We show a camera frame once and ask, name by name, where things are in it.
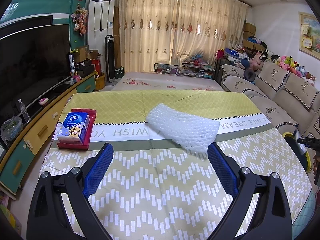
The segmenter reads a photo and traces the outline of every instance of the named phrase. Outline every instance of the tv cabinet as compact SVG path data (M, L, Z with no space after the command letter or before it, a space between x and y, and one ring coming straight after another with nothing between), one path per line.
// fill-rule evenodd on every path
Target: tv cabinet
M43 108L12 142L0 162L0 189L15 200L20 182L42 145L53 133L68 99L75 93L93 92L94 73L69 87Z

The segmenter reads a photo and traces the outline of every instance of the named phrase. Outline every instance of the drawer handle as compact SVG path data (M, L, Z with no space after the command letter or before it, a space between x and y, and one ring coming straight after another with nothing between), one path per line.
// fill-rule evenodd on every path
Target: drawer handle
M18 171L20 170L20 167L21 167L21 161L18 161L16 166L14 167L13 171L12 171L12 174L15 176L17 175Z
M40 132L38 132L38 136L41 137L42 134L45 132L45 130L47 130L47 125L45 124L44 127L40 130Z
M86 86L84 90L87 91L87 90L89 90L90 88L91 88L91 85Z
M29 145L30 149L33 149L33 145L30 143L30 140L27 140L26 143Z

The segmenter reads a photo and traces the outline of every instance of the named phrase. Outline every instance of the drawer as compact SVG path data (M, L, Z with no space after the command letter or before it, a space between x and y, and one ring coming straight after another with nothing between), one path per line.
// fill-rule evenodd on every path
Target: drawer
M23 138L34 155L38 153L56 127L57 121L53 114L54 112L50 108Z
M55 116L56 122L59 121L60 115L63 111L63 108L66 106L68 99L73 95L77 93L76 89L73 89L71 92L69 92L67 95L65 95L61 100L59 100L58 103L56 103L51 109L53 111L53 116Z
M34 155L21 140L12 152L0 175L0 181L13 193L17 192L19 184L29 167Z
M86 81L77 86L78 93L92 92L96 89L96 80L94 76L88 78Z

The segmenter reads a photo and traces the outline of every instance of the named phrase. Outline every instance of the pink bag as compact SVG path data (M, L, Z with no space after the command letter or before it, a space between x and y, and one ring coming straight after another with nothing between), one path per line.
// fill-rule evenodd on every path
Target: pink bag
M224 49L219 49L219 50L216 52L216 54L215 54L215 56L217 57L217 60L218 60L219 58L224 57L223 54L224 54Z

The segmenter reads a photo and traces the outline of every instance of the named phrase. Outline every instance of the teal wall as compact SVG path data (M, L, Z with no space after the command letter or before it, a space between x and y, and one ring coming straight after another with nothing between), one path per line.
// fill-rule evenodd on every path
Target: teal wall
M84 37L73 30L74 23L71 14L76 10L78 3L85 6L85 0L13 0L11 7L3 15L0 25L21 17L37 16L39 14L53 14L53 24L70 24L71 49L84 45Z

